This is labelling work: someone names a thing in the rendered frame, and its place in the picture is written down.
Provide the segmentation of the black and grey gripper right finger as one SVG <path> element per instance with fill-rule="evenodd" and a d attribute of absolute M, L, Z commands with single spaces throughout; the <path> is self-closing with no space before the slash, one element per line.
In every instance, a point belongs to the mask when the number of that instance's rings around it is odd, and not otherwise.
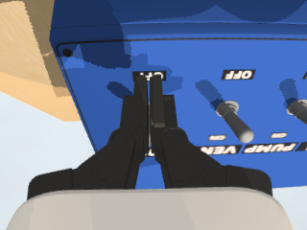
<path fill-rule="evenodd" d="M 163 95 L 161 75 L 150 77 L 151 149 L 161 166 L 165 189 L 242 187 L 272 195 L 272 182 L 263 171 L 221 165 L 189 142 L 177 127 L 174 95 Z"/>

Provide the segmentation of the blue switch panel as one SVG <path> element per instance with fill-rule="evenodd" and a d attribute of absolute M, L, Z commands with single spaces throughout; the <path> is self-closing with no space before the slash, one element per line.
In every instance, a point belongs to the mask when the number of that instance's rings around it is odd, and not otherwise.
<path fill-rule="evenodd" d="M 147 77 L 149 154 L 135 190 L 165 189 L 151 149 L 154 74 L 190 143 L 267 173 L 272 188 L 307 186 L 307 0 L 55 0 L 49 41 L 95 153 L 120 128 L 134 76 Z"/>

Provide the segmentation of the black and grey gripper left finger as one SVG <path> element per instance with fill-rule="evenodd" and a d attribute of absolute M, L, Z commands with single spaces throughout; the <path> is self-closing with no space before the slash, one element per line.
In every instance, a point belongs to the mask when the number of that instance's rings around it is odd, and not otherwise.
<path fill-rule="evenodd" d="M 120 128 L 107 145 L 76 169 L 35 176 L 28 186 L 27 200 L 49 192 L 66 190 L 135 190 L 139 165 L 149 154 L 148 82 L 135 75 L 133 96 L 124 96 Z"/>

